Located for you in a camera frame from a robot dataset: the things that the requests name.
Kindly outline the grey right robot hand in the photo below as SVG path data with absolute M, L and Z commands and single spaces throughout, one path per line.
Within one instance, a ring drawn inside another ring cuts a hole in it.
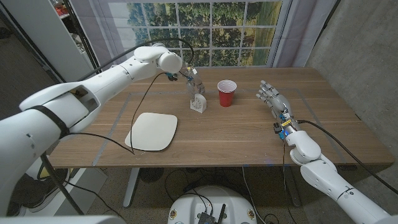
M 301 130 L 298 122 L 294 118 L 289 101 L 271 84 L 261 80 L 259 93 L 257 93 L 256 96 L 271 109 L 273 117 L 287 135 Z

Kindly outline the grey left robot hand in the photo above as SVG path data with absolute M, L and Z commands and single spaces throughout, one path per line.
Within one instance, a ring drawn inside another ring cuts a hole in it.
M 185 71 L 180 72 L 180 74 L 187 79 L 186 87 L 188 93 L 190 94 L 190 101 L 195 100 L 195 95 L 197 93 L 203 94 L 205 92 L 205 86 L 196 68 L 187 67 Z

